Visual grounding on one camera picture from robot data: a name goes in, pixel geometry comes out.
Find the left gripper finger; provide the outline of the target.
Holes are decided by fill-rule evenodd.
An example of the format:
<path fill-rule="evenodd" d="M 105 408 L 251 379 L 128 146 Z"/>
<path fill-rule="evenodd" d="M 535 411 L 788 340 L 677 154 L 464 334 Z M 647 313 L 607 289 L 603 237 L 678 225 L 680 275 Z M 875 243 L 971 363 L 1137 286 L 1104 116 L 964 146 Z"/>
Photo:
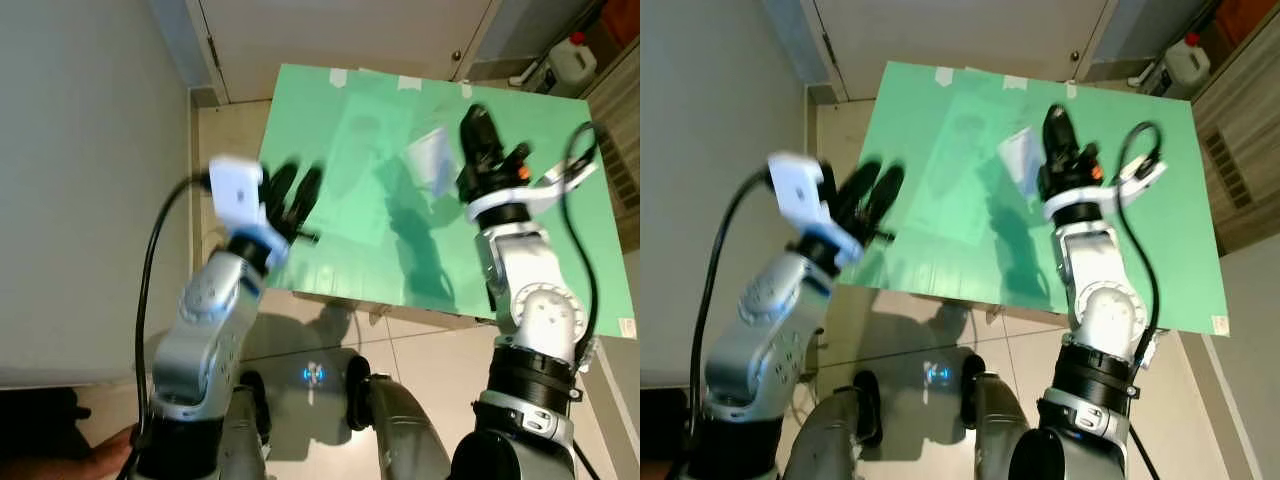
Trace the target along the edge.
<path fill-rule="evenodd" d="M 850 223 L 858 216 L 858 211 L 872 186 L 881 173 L 881 161 L 868 161 L 854 170 L 844 183 L 836 189 L 833 197 L 833 219 L 837 223 Z"/>
<path fill-rule="evenodd" d="M 893 206 L 905 178 L 905 168 L 892 164 L 872 186 L 863 209 L 863 220 L 870 232 L 877 232 L 888 210 Z"/>
<path fill-rule="evenodd" d="M 288 207 L 288 227 L 292 233 L 301 232 L 302 225 L 315 209 L 321 183 L 323 169 L 320 166 L 311 166 L 294 192 L 293 204 Z"/>
<path fill-rule="evenodd" d="M 266 219 L 270 223 L 282 223 L 284 220 L 289 207 L 288 195 L 294 184 L 298 170 L 298 160 L 287 160 L 274 173 L 264 177 L 262 202 L 265 205 Z"/>

